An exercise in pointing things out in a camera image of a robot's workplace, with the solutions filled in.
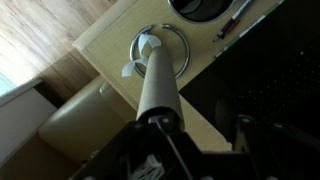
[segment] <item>white paper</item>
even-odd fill
[[[141,34],[138,41],[140,59],[131,61],[122,68],[122,77],[130,77],[136,63],[148,66],[148,57],[142,53],[144,46],[149,43],[152,49],[161,46],[161,41],[153,35]]]

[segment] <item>wooden surface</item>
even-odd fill
[[[177,80],[178,88],[181,89],[212,63],[214,55],[277,2],[278,0],[257,0],[241,18],[240,24],[232,33],[228,34],[223,41],[212,43],[216,33],[239,9],[243,1],[237,1],[223,17],[216,21],[191,24],[180,19],[170,9],[167,1],[149,3],[148,0],[122,0],[86,31],[74,46],[129,104],[137,109],[143,79],[136,73],[129,78],[122,78],[121,70],[129,62],[130,43],[142,28],[155,25],[150,34],[158,36],[163,41],[163,45],[169,50],[173,59],[175,70],[181,65],[184,48],[181,40],[159,27],[161,23],[169,23],[186,36],[191,48],[191,60],[186,72]],[[230,149],[230,145],[224,141],[224,138],[184,98],[180,97],[180,99],[186,130],[196,144],[201,149],[216,150],[217,147],[224,150]]]
[[[72,43],[116,0],[2,0],[0,72],[16,85],[40,76],[65,99],[98,75]]]

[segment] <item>chrome ring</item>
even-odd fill
[[[131,42],[131,46],[130,46],[130,61],[134,61],[134,49],[135,49],[135,45],[137,44],[138,40],[139,40],[139,37],[141,34],[143,33],[147,33],[149,30],[152,29],[152,25],[150,26],[147,26],[145,28],[143,28],[142,30],[140,30],[138,32],[138,34],[133,38],[133,41]],[[185,48],[186,48],[186,60],[182,66],[182,68],[179,70],[178,73],[175,74],[175,78],[177,79],[178,77],[181,76],[181,74],[186,70],[188,64],[189,64],[189,59],[190,59],[190,47],[189,47],[189,44],[186,40],[186,38],[184,37],[184,35],[178,31],[177,29],[175,29],[174,27],[172,27],[171,25],[169,24],[162,24],[162,29],[168,29],[168,30],[171,30],[173,31],[174,33],[176,33],[182,40]],[[134,69],[136,70],[136,72],[142,77],[144,78],[145,77],[145,74],[141,71],[141,69],[135,64],[134,66]]]

